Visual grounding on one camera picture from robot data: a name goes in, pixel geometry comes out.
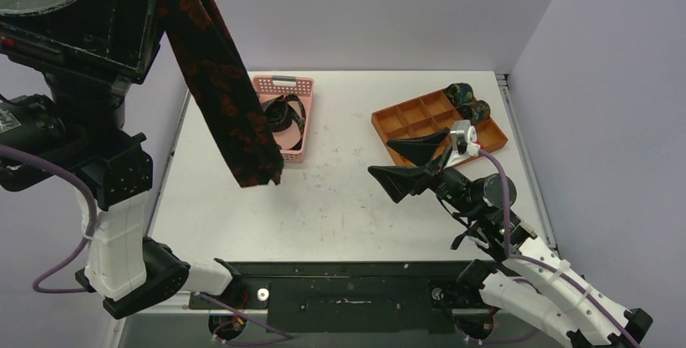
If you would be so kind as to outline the black orange floral tie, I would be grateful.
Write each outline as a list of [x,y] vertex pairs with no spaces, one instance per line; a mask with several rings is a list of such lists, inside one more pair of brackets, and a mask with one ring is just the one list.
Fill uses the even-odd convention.
[[279,184],[284,159],[214,0],[162,0],[172,51],[226,165],[242,188]]

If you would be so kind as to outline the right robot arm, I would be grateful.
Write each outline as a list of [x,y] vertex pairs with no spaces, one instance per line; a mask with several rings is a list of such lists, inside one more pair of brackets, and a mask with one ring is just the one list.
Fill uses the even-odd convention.
[[458,162],[487,156],[474,128],[457,123],[419,138],[392,139],[388,145],[410,165],[369,167],[387,195],[400,202],[432,192],[464,227],[451,248],[468,240],[489,256],[489,261],[472,261],[459,275],[462,303],[509,312],[564,347],[640,346],[651,316],[594,288],[515,214],[516,189],[502,165],[476,180],[458,171]]

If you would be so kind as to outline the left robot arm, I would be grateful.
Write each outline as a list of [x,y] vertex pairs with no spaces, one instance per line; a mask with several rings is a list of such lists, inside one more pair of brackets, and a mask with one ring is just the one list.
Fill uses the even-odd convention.
[[242,287],[220,261],[187,262],[147,236],[144,208],[153,161],[144,134],[127,134],[125,97],[159,51],[158,0],[1,0],[1,52],[44,76],[48,95],[1,101],[1,186],[70,182],[83,213],[75,278],[115,319],[180,291],[221,308]]

